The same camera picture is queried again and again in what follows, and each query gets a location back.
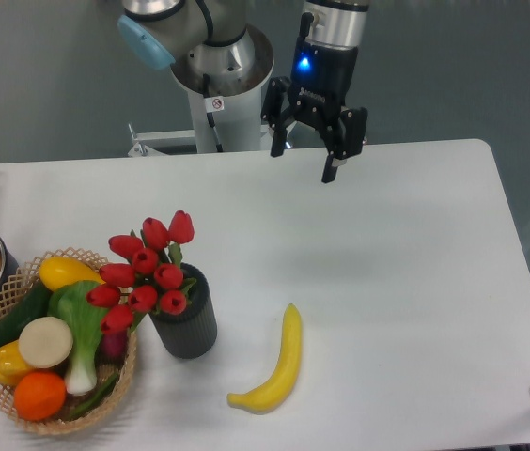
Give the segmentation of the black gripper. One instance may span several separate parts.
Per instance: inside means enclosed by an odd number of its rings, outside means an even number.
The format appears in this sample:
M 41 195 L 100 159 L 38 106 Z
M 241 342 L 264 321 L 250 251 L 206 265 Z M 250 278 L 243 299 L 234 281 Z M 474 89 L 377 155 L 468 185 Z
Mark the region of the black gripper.
M 323 183 L 334 181 L 338 167 L 362 152 L 368 110 L 346 107 L 357 55 L 356 47 L 335 47 L 297 38 L 290 79 L 271 78 L 261 107 L 261 120 L 272 133 L 272 157 L 284 154 L 288 126 L 293 121 L 321 132 L 327 149 Z M 290 106 L 283 110 L 289 89 Z

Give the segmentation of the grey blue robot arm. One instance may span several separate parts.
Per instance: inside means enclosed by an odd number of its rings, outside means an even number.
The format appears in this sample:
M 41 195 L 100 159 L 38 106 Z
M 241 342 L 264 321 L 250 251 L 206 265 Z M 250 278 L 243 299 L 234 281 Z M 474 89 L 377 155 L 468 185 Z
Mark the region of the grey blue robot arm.
M 187 92 L 200 153 L 287 147 L 290 128 L 315 130 L 327 149 L 322 180 L 361 153 L 368 111 L 346 96 L 358 56 L 367 1 L 304 2 L 289 76 L 274 77 L 273 48 L 246 21 L 244 1 L 125 1 L 117 28 L 154 70 L 170 69 Z

